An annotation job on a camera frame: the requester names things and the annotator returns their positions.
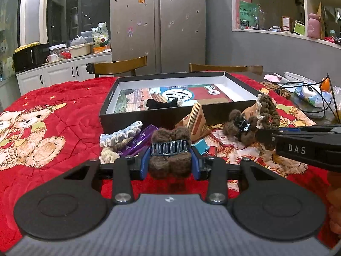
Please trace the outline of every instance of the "microwave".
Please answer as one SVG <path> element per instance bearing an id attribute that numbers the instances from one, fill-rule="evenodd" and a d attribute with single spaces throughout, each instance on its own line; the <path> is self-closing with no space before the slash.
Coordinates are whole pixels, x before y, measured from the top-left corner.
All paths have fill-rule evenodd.
<path id="1" fill-rule="evenodd" d="M 50 45 L 39 44 L 28 47 L 13 54 L 13 65 L 16 73 L 24 72 L 42 66 L 51 54 Z"/>

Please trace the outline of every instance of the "wooden chair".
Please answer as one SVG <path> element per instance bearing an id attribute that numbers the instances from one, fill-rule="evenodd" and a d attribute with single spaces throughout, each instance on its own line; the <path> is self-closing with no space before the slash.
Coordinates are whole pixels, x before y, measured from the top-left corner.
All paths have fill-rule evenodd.
<path id="1" fill-rule="evenodd" d="M 198 72 L 198 71 L 226 71 L 226 72 L 252 72 L 257 75 L 262 75 L 263 66 L 254 65 L 254 66 L 218 66 L 218 65 L 203 65 L 203 64 L 189 64 L 190 72 Z"/>
<path id="2" fill-rule="evenodd" d="M 143 66 L 147 66 L 147 56 L 125 61 L 88 63 L 86 64 L 86 70 L 90 74 L 95 74 L 95 78 L 99 78 L 100 75 L 116 75 L 129 71 L 132 76 L 136 76 L 135 69 Z"/>

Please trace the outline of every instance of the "purple package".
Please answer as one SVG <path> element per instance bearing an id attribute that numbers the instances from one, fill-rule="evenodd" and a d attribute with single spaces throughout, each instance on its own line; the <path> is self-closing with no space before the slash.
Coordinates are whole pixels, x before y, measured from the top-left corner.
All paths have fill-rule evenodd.
<path id="1" fill-rule="evenodd" d="M 157 129 L 158 128 L 154 125 L 149 125 L 130 142 L 128 142 L 120 151 L 118 151 L 117 154 L 121 157 L 136 155 L 144 146 L 150 145 L 151 135 Z"/>

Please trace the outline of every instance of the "stainless steel refrigerator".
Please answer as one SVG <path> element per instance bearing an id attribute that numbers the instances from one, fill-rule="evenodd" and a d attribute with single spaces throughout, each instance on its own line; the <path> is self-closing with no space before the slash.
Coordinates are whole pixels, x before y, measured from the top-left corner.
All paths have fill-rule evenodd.
<path id="1" fill-rule="evenodd" d="M 147 55 L 137 74 L 205 64 L 205 0 L 110 0 L 113 61 Z"/>

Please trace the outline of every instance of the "white mug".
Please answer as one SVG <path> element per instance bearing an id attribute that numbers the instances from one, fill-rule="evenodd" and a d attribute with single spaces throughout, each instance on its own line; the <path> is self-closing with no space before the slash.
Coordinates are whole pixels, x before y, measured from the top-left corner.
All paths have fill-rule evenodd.
<path id="1" fill-rule="evenodd" d="M 46 62 L 54 62 L 54 61 L 57 61 L 59 60 L 59 57 L 57 54 L 52 54 L 52 55 L 49 55 L 47 58 L 46 58 Z"/>

